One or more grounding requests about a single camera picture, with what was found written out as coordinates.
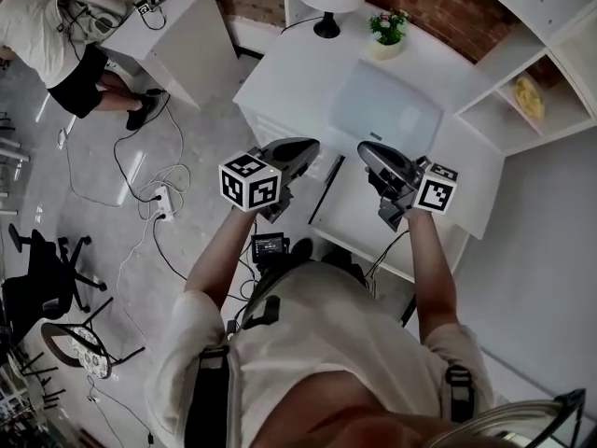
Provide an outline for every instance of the white cube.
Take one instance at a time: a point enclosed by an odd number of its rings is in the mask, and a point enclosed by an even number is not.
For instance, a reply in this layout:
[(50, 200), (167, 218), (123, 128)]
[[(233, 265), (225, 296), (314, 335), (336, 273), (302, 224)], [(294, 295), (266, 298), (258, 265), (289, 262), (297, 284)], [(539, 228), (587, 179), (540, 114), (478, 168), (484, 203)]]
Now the white cube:
[(219, 173), (220, 194), (245, 212), (280, 199), (280, 170), (248, 153), (221, 162)]
[(423, 176), (413, 207), (446, 214), (456, 193), (458, 173), (441, 164), (432, 164)]

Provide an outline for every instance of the black lamp base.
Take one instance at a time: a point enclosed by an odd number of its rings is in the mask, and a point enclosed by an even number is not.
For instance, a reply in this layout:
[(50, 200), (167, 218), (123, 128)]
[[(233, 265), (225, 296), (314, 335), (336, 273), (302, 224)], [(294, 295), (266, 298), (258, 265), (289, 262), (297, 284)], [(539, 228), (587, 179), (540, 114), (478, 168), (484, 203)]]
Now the black lamp base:
[(336, 38), (340, 34), (340, 27), (334, 21), (334, 14), (326, 12), (324, 19), (315, 24), (313, 31), (322, 38)]

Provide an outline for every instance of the power outlet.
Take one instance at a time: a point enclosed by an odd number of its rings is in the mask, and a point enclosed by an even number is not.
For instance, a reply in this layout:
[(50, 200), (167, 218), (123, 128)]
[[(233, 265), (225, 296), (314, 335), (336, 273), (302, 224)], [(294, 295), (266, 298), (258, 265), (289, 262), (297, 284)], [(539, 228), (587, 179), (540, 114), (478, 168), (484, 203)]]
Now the power outlet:
[(153, 193), (153, 196), (161, 197), (161, 199), (159, 201), (156, 201), (156, 203), (158, 203), (158, 211), (160, 211), (160, 214), (163, 214), (166, 216), (166, 218), (163, 220), (166, 220), (166, 221), (173, 220), (174, 214), (173, 214), (173, 208), (172, 208), (172, 201), (170, 199), (170, 194), (168, 193), (168, 187), (165, 185), (160, 186)]

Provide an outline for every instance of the floor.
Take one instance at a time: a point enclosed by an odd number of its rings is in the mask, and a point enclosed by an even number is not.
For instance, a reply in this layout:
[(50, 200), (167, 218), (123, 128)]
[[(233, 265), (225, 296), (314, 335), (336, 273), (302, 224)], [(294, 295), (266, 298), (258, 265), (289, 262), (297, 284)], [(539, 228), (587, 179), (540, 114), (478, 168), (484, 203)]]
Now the floor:
[[(240, 59), (239, 87), (257, 63), (249, 57)], [(138, 90), (140, 87), (147, 88), (150, 83), (140, 77), (135, 85)], [(184, 150), (181, 163), (190, 171), (190, 187), (183, 195), (184, 205), (174, 221), (160, 222), (157, 235), (163, 252), (181, 273), (190, 270), (229, 211), (229, 203), (219, 195), (218, 163), (234, 152), (247, 150), (256, 144), (241, 112), (231, 101), (233, 94), (234, 91), (212, 98), (201, 111), (175, 99), (168, 104), (182, 131)], [(144, 353), (116, 368), (108, 380), (98, 380), (96, 384), (146, 420), (142, 397), (144, 380), (184, 281), (160, 257), (153, 241), (152, 225), (139, 218), (136, 201), (124, 186), (114, 161), (112, 151), (115, 141), (128, 135), (124, 129), (126, 116), (92, 113), (83, 120), (76, 120), (66, 147), (59, 149), (59, 131), (68, 128), (72, 117), (51, 98), (40, 111), (46, 96), (46, 89), (35, 72), (20, 62), (14, 62), (0, 74), (0, 111), (9, 111), (18, 128), (14, 137), (22, 142), (23, 152), (32, 158), (21, 167), (16, 167), (11, 160), (8, 163), (10, 167), (0, 168), (3, 178), (0, 184), (9, 187), (11, 193), (7, 200), (1, 200), (2, 205), (19, 210), (17, 217), (0, 220), (3, 277), (19, 276), (27, 271), (26, 254), (18, 254), (7, 235), (10, 222), (22, 234), (38, 229), (48, 240), (66, 236), (71, 244), (78, 237), (88, 234), (92, 244), (84, 247), (79, 270), (105, 281), (108, 291), (101, 293), (82, 286), (79, 286), (79, 291), (91, 310), (114, 297), (113, 303), (96, 319), (94, 327), (116, 357), (128, 355), (141, 346), (146, 347)], [(175, 164), (180, 151), (181, 136), (168, 113), (163, 111), (135, 137), (118, 145), (118, 159), (125, 172), (133, 178), (132, 185), (139, 189), (160, 169)], [(173, 170), (168, 179), (179, 188), (187, 184), (187, 175), (181, 169)], [(297, 180), (292, 187), (295, 199), (290, 209), (274, 225), (259, 218), (258, 231), (283, 231), (291, 242), (312, 236), (308, 220), (323, 190), (323, 184), (309, 177)], [(80, 196), (101, 203), (92, 203)], [(171, 197), (174, 204), (178, 204), (176, 196)], [(146, 205), (142, 206), (142, 214), (146, 217)], [(132, 248), (142, 240), (143, 243), (121, 266)], [(316, 247), (316, 255), (321, 255), (328, 248), (320, 240), (316, 241)], [(122, 270), (117, 290), (119, 268)], [(240, 284), (249, 278), (248, 271), (239, 265), (231, 293), (238, 295)], [(380, 275), (378, 297), (399, 318), (410, 299), (410, 290), (397, 290), (396, 287), (394, 276), (389, 273)], [(224, 320), (233, 318), (241, 307), (241, 302), (229, 299), (222, 311)], [(62, 321), (78, 322), (83, 319), (84, 316), (73, 305)], [(44, 350), (38, 326), (29, 332), (25, 346), (32, 355)], [(90, 384), (87, 373), (61, 365), (47, 349), (46, 355), (35, 367), (44, 369), (55, 364), (60, 369), (52, 374), (50, 389), (65, 388), (67, 391), (61, 396), (60, 410), (51, 412), (52, 421), (62, 426), (84, 427), (106, 447), (120, 446), (98, 408), (88, 400)], [(146, 430), (123, 408), (102, 396), (98, 403), (121, 444), (127, 448), (147, 446)]]

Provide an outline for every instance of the white shirt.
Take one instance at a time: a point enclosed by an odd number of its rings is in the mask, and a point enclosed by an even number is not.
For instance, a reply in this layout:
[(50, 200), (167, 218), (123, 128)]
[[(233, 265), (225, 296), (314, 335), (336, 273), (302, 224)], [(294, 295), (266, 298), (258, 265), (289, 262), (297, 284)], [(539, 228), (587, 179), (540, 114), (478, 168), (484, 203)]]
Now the white shirt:
[[(62, 83), (79, 63), (66, 29), (58, 31), (62, 17), (56, 3), (57, 0), (0, 2), (0, 45), (17, 53), (47, 88)], [(75, 45), (82, 58), (85, 45)]]
[[(244, 329), (231, 341), (243, 377), (243, 448), (294, 385), (324, 371), (352, 373), (389, 411), (440, 417), (446, 369), (459, 364), (471, 372), (478, 411), (493, 404), (479, 347), (463, 326), (440, 327), (421, 345), (356, 279), (321, 262), (291, 271), (270, 296), (280, 299), (279, 320)], [(189, 367), (223, 336), (222, 318), (207, 295), (190, 291), (178, 298), (146, 384), (149, 419), (166, 446), (184, 446), (194, 387)]]

